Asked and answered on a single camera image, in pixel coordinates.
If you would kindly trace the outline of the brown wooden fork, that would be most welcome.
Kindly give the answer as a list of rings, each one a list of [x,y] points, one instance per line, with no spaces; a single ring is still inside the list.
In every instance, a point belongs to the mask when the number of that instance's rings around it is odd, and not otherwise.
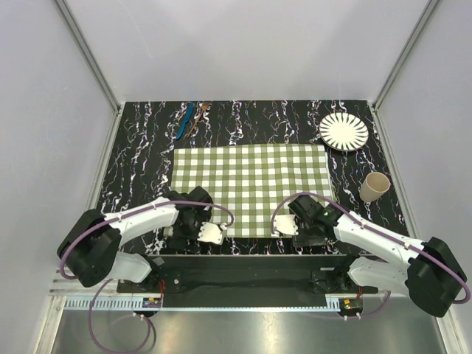
[[[207,109],[212,105],[212,102],[211,101],[206,101],[206,102],[203,102],[201,107],[200,107],[200,111],[198,113],[198,116],[195,118],[195,121],[194,123],[192,124],[192,127],[191,129],[189,130],[189,132],[185,135],[185,138],[188,139],[191,137],[193,131],[196,129],[196,126],[197,124],[200,122],[202,116],[204,115],[204,113],[207,111]]]

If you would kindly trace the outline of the right aluminium frame post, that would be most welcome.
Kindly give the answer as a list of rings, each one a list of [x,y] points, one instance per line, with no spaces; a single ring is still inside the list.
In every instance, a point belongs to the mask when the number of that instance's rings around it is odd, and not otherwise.
[[[407,41],[405,42],[398,58],[396,59],[394,66],[392,67],[389,75],[386,78],[386,81],[381,87],[376,98],[372,101],[372,107],[375,110],[378,110],[386,99],[387,94],[392,89],[395,81],[397,80],[398,75],[400,74],[401,69],[406,64],[406,61],[409,59],[410,54],[413,49],[416,47],[417,42],[420,40],[420,36],[426,30],[431,19],[434,17],[438,7],[441,5],[441,0],[428,0],[420,17],[418,18],[413,30],[411,31]]]

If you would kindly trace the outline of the aluminium front rail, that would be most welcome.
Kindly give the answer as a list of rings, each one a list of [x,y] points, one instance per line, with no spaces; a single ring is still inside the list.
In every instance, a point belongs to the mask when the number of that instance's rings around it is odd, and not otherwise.
[[[163,285],[152,291],[143,291],[137,284],[129,281],[112,280],[100,282],[90,288],[83,287],[77,280],[66,280],[60,275],[55,276],[52,295],[64,296],[65,306],[70,310],[133,310],[138,313],[163,311],[242,311],[242,312],[348,312],[354,316],[361,312],[363,304],[355,290],[343,291],[336,289],[332,293],[315,294],[297,297],[294,302],[286,302],[278,298],[264,296],[255,299],[225,302],[215,296],[193,297],[172,296],[164,292]]]

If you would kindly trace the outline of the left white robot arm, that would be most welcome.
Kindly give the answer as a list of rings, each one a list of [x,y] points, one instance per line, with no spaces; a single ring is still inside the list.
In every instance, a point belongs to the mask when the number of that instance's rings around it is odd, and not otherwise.
[[[57,250],[61,263],[85,288],[104,279],[134,283],[140,290],[158,288],[159,266],[149,257],[119,248],[154,229],[171,228],[173,237],[221,244],[223,235],[210,223],[212,198],[202,187],[189,193],[171,191],[122,213],[84,212]]]

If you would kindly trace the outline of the beige paper cup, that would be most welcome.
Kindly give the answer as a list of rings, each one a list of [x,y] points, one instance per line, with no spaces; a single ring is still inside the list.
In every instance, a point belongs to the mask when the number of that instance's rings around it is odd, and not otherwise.
[[[371,172],[361,185],[360,198],[366,203],[371,203],[384,195],[390,186],[391,182],[386,175],[380,172]]]

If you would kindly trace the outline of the blue plastic knife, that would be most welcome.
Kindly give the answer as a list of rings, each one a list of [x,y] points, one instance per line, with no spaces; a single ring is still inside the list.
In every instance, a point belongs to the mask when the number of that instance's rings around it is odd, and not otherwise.
[[[178,133],[176,134],[176,140],[179,140],[183,136],[183,134],[185,132],[186,125],[190,121],[190,118],[192,116],[194,106],[195,106],[194,103],[189,103],[187,105],[186,113],[184,115],[184,118],[181,121]]]

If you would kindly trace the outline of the aluminium frame post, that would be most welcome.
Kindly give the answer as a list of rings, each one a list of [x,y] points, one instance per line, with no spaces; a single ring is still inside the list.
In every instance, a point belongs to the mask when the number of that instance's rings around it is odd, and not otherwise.
[[[63,19],[70,35],[80,54],[82,55],[86,65],[99,86],[105,100],[111,107],[111,110],[118,114],[121,108],[121,103],[116,98],[111,86],[103,74],[95,56],[93,55],[89,44],[81,30],[75,16],[73,15],[67,1],[64,0],[52,0],[52,3],[56,7],[60,17]]]
[[[392,67],[389,75],[386,78],[386,81],[381,87],[376,98],[372,101],[372,107],[375,110],[378,110],[386,99],[387,94],[392,89],[395,81],[397,80],[398,75],[400,74],[401,69],[406,64],[406,61],[409,59],[410,54],[413,49],[416,47],[417,42],[420,40],[420,36],[426,30],[431,19],[434,17],[438,7],[441,5],[441,0],[428,0],[420,17],[418,18],[413,30],[411,31],[407,41],[405,42],[398,58],[396,59],[394,66]]]

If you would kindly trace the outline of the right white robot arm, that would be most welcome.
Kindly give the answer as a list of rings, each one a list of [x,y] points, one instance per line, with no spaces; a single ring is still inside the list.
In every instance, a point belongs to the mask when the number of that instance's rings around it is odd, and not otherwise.
[[[391,291],[408,296],[419,309],[442,318],[467,282],[453,252],[437,237],[423,241],[400,235],[336,203],[322,205],[305,192],[288,208],[293,217],[285,234],[330,238],[373,255],[372,259],[354,256],[335,273],[335,284],[343,292],[358,286]]]

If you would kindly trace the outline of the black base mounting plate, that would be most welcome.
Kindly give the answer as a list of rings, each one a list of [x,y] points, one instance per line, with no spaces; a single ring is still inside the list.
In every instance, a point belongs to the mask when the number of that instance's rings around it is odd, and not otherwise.
[[[297,297],[326,294],[315,284],[331,271],[346,268],[347,255],[163,255],[159,279],[172,296],[223,298],[236,302],[264,296]]]

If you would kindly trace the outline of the white blue striped plate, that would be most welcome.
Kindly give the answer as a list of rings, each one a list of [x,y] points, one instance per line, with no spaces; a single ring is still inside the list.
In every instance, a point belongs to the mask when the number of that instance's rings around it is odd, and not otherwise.
[[[326,145],[343,152],[362,148],[369,138],[367,126],[360,118],[342,112],[324,117],[319,124],[319,134]]]

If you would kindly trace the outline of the green checkered cloth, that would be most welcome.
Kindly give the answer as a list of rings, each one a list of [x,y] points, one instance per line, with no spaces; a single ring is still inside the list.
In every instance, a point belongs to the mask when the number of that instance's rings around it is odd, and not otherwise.
[[[171,188],[190,192],[202,187],[214,204],[211,222],[235,222],[226,237],[270,238],[273,213],[297,192],[334,198],[328,157],[321,145],[258,144],[226,147],[181,148],[174,152]]]

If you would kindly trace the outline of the left aluminium frame post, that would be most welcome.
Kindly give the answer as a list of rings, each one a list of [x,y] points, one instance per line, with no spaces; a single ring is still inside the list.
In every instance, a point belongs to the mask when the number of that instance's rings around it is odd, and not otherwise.
[[[82,55],[86,65],[99,86],[105,100],[111,107],[111,110],[118,114],[121,108],[121,103],[116,98],[111,86],[103,74],[95,56],[93,55],[89,44],[81,30],[75,16],[73,15],[67,1],[64,0],[52,0],[52,3],[56,7],[60,17],[63,19],[70,35],[80,54]]]

